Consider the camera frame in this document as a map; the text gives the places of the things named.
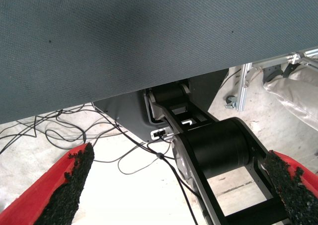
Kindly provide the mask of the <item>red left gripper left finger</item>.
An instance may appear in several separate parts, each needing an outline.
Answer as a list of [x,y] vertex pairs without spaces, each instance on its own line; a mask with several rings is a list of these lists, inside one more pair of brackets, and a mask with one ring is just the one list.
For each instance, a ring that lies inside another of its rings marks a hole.
[[2,225],[70,225],[94,160],[91,143],[66,152],[0,214]]

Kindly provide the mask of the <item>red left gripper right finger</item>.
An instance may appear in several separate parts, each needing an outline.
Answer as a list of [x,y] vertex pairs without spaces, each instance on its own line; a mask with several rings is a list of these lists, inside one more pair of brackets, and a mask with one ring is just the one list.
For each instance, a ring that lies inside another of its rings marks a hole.
[[271,150],[264,168],[293,225],[318,223],[318,175],[293,158]]

